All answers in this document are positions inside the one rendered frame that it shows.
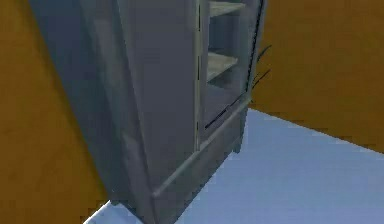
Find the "grey cupboard with shelves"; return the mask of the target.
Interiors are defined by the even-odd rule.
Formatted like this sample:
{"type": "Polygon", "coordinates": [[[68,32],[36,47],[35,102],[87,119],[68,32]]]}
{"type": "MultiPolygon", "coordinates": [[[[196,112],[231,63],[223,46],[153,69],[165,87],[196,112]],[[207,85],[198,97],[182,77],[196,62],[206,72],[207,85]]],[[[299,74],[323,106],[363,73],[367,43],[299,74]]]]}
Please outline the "grey cupboard with shelves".
{"type": "Polygon", "coordinates": [[[175,224],[238,152],[268,0],[28,0],[111,202],[175,224]]]}

